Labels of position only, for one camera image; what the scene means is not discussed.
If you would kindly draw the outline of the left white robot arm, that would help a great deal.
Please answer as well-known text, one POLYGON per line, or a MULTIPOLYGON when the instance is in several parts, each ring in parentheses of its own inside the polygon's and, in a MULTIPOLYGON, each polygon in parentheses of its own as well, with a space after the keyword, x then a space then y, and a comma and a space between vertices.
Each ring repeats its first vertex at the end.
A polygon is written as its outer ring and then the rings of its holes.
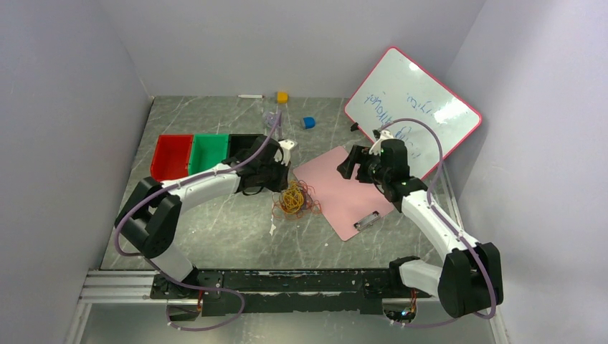
POLYGON ((115 220, 115 237, 127 239, 136 256, 169 276, 169 287, 179 297, 191 297, 203 282, 174 243, 181 215, 220 196, 285 190, 297 145, 266 135, 231 135, 224 159, 205 171, 174 180, 140 180, 115 220))

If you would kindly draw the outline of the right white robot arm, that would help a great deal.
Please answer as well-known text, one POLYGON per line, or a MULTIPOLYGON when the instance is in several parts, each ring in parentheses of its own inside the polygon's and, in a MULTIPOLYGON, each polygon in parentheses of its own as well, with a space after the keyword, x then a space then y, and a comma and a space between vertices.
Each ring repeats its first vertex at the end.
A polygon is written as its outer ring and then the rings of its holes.
POLYGON ((355 145, 337 167, 344 179, 374 185, 395 209, 414 222, 442 258, 442 266, 407 257, 393 262, 387 288, 403 297, 412 289, 437 297, 453 318, 487 311, 503 302, 500 252, 479 242, 441 209, 431 188, 411 175, 405 144, 382 139, 371 147, 355 145))

